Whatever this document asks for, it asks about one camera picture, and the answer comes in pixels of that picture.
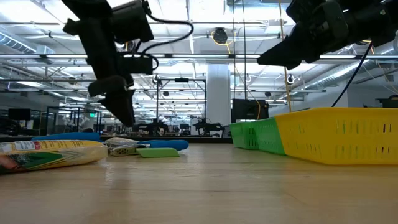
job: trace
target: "green block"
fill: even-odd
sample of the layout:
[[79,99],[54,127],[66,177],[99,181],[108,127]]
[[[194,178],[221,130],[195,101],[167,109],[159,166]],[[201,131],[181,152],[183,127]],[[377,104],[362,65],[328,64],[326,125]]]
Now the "green block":
[[259,149],[253,122],[239,122],[229,126],[235,147]]
[[136,150],[143,158],[180,157],[177,150],[172,148],[142,148]]
[[261,151],[286,155],[275,118],[256,121],[253,125]]

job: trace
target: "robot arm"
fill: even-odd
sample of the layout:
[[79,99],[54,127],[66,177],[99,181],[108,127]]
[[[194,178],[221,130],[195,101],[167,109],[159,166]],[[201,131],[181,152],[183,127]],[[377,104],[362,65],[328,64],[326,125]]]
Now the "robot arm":
[[87,63],[93,67],[97,81],[88,87],[90,96],[104,95],[100,100],[125,126],[134,124],[132,73],[152,75],[152,58],[125,57],[116,50],[114,42],[124,44],[139,39],[154,39],[146,13],[147,4],[136,0],[111,8],[106,0],[62,0],[80,19],[68,20],[64,32],[79,35],[87,54]]
[[258,64],[291,70],[368,38],[376,47],[388,43],[398,29],[398,0],[293,0],[286,12],[296,26]]

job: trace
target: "blue object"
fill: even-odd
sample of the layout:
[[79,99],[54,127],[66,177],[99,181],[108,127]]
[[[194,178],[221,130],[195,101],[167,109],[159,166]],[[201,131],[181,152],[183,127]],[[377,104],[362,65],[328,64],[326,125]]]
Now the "blue object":
[[82,140],[82,141],[98,141],[102,142],[101,135],[98,133],[62,133],[49,136],[37,136],[32,138],[33,141],[44,140]]
[[150,140],[138,142],[138,144],[149,144],[151,148],[172,148],[177,151],[187,149],[189,146],[185,140]]

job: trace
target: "food package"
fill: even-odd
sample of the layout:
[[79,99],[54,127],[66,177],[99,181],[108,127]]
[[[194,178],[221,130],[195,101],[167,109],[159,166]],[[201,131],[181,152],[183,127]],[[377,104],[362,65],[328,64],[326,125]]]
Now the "food package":
[[121,137],[113,137],[105,141],[109,146],[136,146],[137,142],[138,141]]
[[95,141],[18,141],[0,143],[0,174],[73,166],[99,161],[108,148]]

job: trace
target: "yellow cable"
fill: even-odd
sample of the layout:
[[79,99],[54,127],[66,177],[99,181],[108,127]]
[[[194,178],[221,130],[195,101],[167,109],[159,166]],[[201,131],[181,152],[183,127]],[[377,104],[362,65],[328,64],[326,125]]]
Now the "yellow cable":
[[229,49],[229,45],[227,44],[226,48],[228,49],[228,53],[231,54],[231,50]]
[[[285,39],[284,35],[284,26],[282,20],[282,2],[279,0],[279,14],[280,14],[280,33],[282,34],[282,41]],[[286,87],[286,96],[287,96],[287,104],[289,106],[289,112],[292,112],[292,105],[290,103],[290,93],[289,93],[289,85],[287,84],[287,69],[285,67],[285,87]]]
[[393,84],[392,84],[391,82],[388,81],[388,78],[387,78],[386,73],[384,72],[384,69],[383,69],[383,75],[384,75],[384,78],[386,79],[386,81],[388,82],[388,84],[390,84],[390,86],[391,86],[396,92],[398,92],[398,90],[393,86]]
[[[239,78],[241,79],[241,81],[244,83],[244,81],[243,81],[243,79],[242,79],[242,76],[241,76],[241,74],[238,72],[238,69],[236,68],[236,66],[234,65],[234,67],[235,67],[235,71],[236,71],[236,73],[238,73],[238,75],[239,75]],[[258,113],[258,115],[257,115],[257,120],[260,120],[260,113],[261,113],[261,104],[260,104],[260,102],[256,99],[256,97],[254,97],[253,96],[253,94],[251,94],[251,92],[249,91],[249,94],[251,95],[251,97],[253,97],[254,98],[254,100],[257,102],[257,104],[259,105],[259,113]]]
[[231,54],[231,50],[229,49],[229,45],[232,44],[232,43],[234,42],[233,40],[231,40],[231,42],[229,42],[229,43],[219,44],[219,43],[217,43],[217,42],[214,40],[214,31],[211,33],[211,39],[213,40],[213,42],[214,42],[216,45],[226,46],[226,48],[228,49],[228,53]]

